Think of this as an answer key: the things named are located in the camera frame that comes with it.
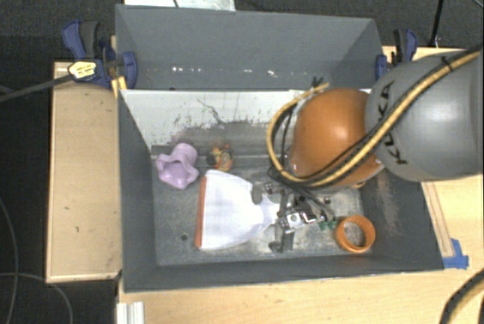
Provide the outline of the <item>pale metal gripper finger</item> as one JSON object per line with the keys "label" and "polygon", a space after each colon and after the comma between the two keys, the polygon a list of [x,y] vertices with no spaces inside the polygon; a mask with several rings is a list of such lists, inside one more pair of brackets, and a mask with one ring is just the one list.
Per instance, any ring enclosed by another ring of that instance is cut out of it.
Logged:
{"label": "pale metal gripper finger", "polygon": [[279,226],[274,228],[275,239],[269,243],[269,248],[272,253],[282,254],[293,250],[294,233],[286,233]]}
{"label": "pale metal gripper finger", "polygon": [[254,204],[260,204],[264,199],[269,199],[274,192],[272,182],[255,182],[251,192]]}

